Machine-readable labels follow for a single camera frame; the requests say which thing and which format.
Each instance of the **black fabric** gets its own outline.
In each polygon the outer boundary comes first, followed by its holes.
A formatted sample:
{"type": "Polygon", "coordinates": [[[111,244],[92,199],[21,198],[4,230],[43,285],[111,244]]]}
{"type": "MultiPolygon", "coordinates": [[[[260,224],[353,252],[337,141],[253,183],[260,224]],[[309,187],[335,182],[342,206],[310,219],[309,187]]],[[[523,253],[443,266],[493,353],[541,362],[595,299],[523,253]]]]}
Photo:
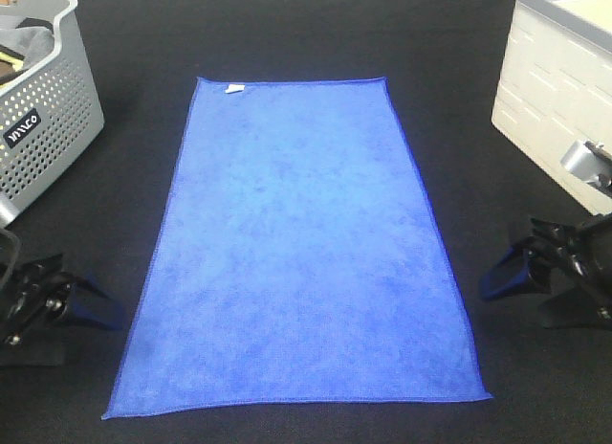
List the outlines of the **black fabric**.
{"type": "Polygon", "coordinates": [[[106,126],[11,226],[24,259],[66,254],[130,317],[196,76],[387,76],[472,323],[472,404],[230,407],[101,422],[127,331],[67,333],[71,363],[0,371],[0,442],[607,442],[612,334],[546,330],[541,298],[483,303],[477,280],[527,214],[586,212],[491,125],[514,0],[79,0],[106,126]]]}

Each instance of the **gray cloth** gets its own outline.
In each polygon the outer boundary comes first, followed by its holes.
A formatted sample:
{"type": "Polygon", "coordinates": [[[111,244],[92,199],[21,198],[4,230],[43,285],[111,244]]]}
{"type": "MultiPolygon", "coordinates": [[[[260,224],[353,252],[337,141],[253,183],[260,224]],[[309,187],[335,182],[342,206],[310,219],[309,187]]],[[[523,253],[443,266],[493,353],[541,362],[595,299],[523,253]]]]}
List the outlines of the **gray cloth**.
{"type": "Polygon", "coordinates": [[[23,69],[29,69],[54,49],[54,35],[47,28],[32,26],[0,30],[0,45],[24,56],[23,69]]]}

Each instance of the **blue towel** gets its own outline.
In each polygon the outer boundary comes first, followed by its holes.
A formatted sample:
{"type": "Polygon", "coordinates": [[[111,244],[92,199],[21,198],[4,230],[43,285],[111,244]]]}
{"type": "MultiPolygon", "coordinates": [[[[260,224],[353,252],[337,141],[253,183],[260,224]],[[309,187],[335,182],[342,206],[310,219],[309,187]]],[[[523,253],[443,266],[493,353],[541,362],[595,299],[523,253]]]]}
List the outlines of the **blue towel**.
{"type": "Polygon", "coordinates": [[[108,412],[489,398],[383,78],[200,79],[108,412]]]}

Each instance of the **white container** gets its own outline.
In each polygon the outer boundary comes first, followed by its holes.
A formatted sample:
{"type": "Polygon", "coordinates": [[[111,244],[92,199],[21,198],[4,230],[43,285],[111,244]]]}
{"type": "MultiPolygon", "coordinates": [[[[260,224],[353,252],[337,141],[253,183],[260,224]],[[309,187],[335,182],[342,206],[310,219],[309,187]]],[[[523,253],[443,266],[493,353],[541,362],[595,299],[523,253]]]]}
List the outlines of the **white container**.
{"type": "Polygon", "coordinates": [[[578,140],[612,150],[612,0],[516,0],[492,123],[589,211],[612,211],[560,163],[578,140]]]}
{"type": "Polygon", "coordinates": [[[76,7],[77,0],[0,0],[0,14],[45,20],[55,38],[49,55],[0,88],[0,227],[27,208],[103,127],[76,7]],[[10,139],[19,127],[27,133],[10,139]]]}

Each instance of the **plastic basket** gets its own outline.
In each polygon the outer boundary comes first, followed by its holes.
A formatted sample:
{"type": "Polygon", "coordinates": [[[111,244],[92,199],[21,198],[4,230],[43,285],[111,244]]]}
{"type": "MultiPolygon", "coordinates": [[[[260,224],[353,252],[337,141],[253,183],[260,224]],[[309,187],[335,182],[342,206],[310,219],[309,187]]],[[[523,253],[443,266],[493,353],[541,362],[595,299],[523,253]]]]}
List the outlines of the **plastic basket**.
{"type": "Polygon", "coordinates": [[[612,211],[560,163],[575,141],[612,150],[612,0],[516,0],[492,122],[585,208],[612,211]]]}
{"type": "Polygon", "coordinates": [[[76,7],[77,0],[0,0],[0,14],[47,21],[55,37],[49,55],[0,88],[0,227],[27,208],[103,127],[76,7]]]}

